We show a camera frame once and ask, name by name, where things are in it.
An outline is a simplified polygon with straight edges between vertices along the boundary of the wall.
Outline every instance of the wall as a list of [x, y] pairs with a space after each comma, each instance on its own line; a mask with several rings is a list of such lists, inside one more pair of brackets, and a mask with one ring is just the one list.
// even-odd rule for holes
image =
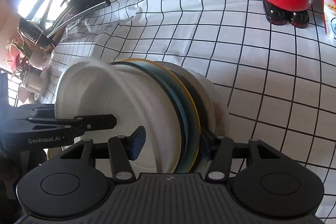
[[9, 70], [6, 59], [6, 42], [9, 38], [16, 34], [17, 25], [20, 16], [13, 12], [10, 6], [6, 4], [6, 0], [0, 0], [0, 67]]

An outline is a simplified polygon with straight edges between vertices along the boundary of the stack of dishes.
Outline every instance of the stack of dishes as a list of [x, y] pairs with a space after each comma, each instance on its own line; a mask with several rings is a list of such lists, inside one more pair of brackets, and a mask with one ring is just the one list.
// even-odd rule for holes
[[[215, 86], [203, 75], [175, 64], [129, 59], [109, 65], [80, 59], [61, 76], [55, 116], [113, 114], [111, 130], [86, 132], [95, 143], [127, 135], [145, 126], [146, 142], [137, 160], [140, 173], [202, 173], [207, 165], [199, 152], [201, 128], [213, 135], [228, 133], [228, 111]], [[99, 169], [109, 174], [109, 163]]]

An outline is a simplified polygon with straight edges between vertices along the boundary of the toy foot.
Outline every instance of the toy foot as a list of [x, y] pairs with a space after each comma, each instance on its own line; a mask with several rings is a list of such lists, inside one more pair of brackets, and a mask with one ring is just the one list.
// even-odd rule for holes
[[295, 27], [304, 29], [309, 24], [309, 15], [307, 11], [288, 12], [288, 21]]
[[263, 0], [266, 19], [274, 25], [285, 25], [287, 23], [286, 11], [276, 7], [274, 4]]

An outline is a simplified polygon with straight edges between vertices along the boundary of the white tablecloth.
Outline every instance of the white tablecloth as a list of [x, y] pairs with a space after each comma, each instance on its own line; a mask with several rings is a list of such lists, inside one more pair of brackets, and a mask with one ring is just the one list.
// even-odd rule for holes
[[[227, 101], [230, 137], [260, 138], [315, 172], [325, 197], [317, 216], [336, 223], [336, 47], [321, 0], [306, 29], [270, 25], [262, 0], [111, 0], [68, 26], [52, 56], [44, 102], [76, 58], [147, 58], [193, 69]], [[245, 163], [234, 160], [232, 172]]]

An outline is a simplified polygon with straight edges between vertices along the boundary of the ribbed black surface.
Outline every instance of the ribbed black surface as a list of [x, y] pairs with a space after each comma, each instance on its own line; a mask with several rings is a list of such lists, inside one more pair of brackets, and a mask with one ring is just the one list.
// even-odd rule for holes
[[[22, 224], [52, 223], [28, 216]], [[97, 210], [71, 224], [186, 224], [186, 223], [321, 223], [314, 216], [279, 221], [255, 216], [241, 208], [226, 187], [203, 181], [198, 174], [143, 174], [129, 185], [116, 186]]]

